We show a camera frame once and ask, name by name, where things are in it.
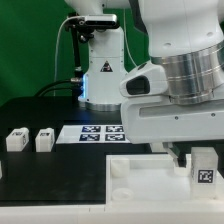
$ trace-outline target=black tabletop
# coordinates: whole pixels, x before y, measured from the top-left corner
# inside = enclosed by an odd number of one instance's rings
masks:
[[[56,138],[63,125],[121,124],[120,112],[97,112],[72,104],[70,97],[16,98],[0,108],[0,206],[104,204],[106,155],[149,153],[148,145],[60,144],[35,152],[40,129]],[[15,128],[29,129],[23,152],[7,152],[5,138]]]

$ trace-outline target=green backdrop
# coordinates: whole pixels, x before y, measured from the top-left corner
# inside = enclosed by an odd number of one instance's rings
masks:
[[[54,80],[54,56],[58,29],[73,10],[63,0],[0,0],[0,106],[14,97],[33,96]],[[116,13],[123,26],[123,10]],[[130,50],[137,64],[148,59],[148,37],[133,28],[126,10]],[[88,68],[87,45],[81,46],[84,71]],[[126,52],[125,67],[133,68]],[[58,59],[58,79],[73,76],[70,33],[63,32]]]

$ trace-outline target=tag on block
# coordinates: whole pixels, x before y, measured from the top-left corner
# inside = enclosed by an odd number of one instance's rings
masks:
[[[27,128],[14,129],[6,138],[8,152],[21,152],[29,142],[29,130]]]
[[[54,129],[41,129],[36,137],[36,152],[51,152],[54,141]]]

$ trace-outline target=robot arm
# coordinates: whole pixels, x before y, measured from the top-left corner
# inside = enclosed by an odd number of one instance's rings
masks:
[[[121,82],[126,136],[133,143],[222,139],[223,0],[138,2],[151,61]]]
[[[79,15],[101,15],[104,8],[127,8],[129,0],[65,0]]]

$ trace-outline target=white block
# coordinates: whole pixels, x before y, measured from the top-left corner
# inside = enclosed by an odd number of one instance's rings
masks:
[[[29,130],[27,128],[14,129],[6,138],[8,152],[21,152],[29,142]]]
[[[2,179],[2,163],[0,161],[0,179]]]
[[[54,129],[41,129],[36,137],[36,151],[37,152],[51,152],[54,145]]]
[[[113,177],[126,177],[130,172],[130,160],[119,157],[111,160],[111,173]]]
[[[218,155],[214,148],[192,147],[191,158],[192,196],[197,198],[215,198]]]

